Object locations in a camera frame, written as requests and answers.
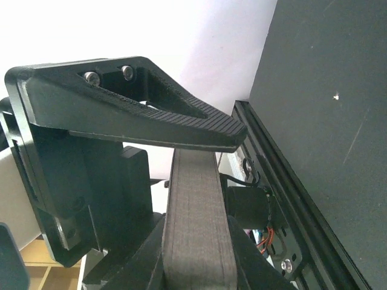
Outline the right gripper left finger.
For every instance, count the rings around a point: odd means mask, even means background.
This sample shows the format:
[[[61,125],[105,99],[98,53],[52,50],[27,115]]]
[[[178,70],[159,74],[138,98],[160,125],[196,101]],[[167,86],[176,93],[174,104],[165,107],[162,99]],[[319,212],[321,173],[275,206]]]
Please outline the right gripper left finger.
[[[82,280],[82,289],[166,289],[161,240],[164,214],[154,213],[123,247],[110,251]]]

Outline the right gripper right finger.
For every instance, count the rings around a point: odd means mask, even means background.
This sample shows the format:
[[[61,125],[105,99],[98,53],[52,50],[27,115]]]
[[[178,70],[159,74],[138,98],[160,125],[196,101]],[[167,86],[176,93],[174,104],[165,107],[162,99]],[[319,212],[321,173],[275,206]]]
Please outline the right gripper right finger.
[[[238,289],[296,289],[269,264],[234,217],[228,216],[227,222],[236,261]]]

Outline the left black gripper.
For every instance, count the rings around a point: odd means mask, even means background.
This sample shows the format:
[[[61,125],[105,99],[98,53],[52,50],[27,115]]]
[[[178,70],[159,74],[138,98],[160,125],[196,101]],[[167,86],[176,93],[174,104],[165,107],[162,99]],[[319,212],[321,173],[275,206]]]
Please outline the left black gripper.
[[[1,126],[56,262],[71,267],[90,250],[137,250],[154,227],[145,150],[35,125],[27,143],[7,99]]]

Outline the blue backed card stack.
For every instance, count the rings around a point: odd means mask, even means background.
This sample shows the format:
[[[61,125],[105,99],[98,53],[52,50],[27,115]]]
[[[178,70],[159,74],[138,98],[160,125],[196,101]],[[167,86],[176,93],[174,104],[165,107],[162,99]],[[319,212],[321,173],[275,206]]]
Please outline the blue backed card stack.
[[[237,268],[213,152],[174,152],[162,240],[168,289],[236,289]]]

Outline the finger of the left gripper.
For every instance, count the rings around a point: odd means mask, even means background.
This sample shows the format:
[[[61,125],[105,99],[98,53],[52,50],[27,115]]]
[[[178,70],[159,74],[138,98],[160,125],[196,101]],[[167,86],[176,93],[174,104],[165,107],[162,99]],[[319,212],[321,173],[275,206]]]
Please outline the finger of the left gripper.
[[[18,121],[74,136],[213,152],[247,136],[145,57],[17,66],[4,82]]]

